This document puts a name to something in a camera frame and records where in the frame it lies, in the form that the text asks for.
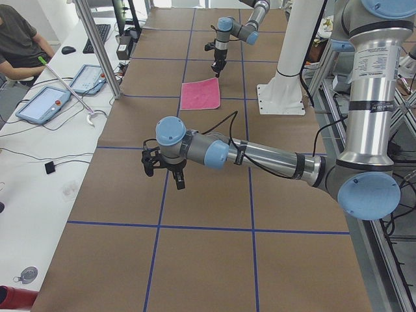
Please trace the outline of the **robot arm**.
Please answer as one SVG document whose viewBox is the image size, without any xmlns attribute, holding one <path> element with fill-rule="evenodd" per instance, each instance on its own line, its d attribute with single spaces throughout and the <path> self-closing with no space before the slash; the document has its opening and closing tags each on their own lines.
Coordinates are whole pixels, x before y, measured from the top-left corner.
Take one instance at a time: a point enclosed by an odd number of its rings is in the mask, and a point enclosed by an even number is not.
<svg viewBox="0 0 416 312">
<path fill-rule="evenodd" d="M 327 192 L 350 216 L 377 220 L 399 205 L 387 147 L 395 102 L 400 48 L 412 32 L 414 1 L 336 1 L 324 67 L 316 71 L 307 94 L 314 108 L 328 108 L 346 127 L 343 151 L 333 157 L 304 155 L 222 135 L 187 129 L 168 116 L 155 128 L 157 146 L 144 149 L 147 175 L 155 168 L 173 173 L 185 188 L 188 161 L 221 169 L 228 161 L 254 166 L 284 179 L 302 180 Z"/>
<path fill-rule="evenodd" d="M 204 47 L 205 51 L 214 51 L 214 62 L 211 68 L 217 78 L 220 77 L 221 71 L 227 64 L 230 37 L 234 36 L 237 40 L 246 42 L 251 46 L 254 45 L 259 36 L 259 26 L 270 10 L 270 1 L 241 1 L 241 3 L 253 8 L 253 12 L 248 21 L 242 24 L 231 16 L 219 18 L 217 26 L 212 26 L 216 38 Z"/>
</svg>

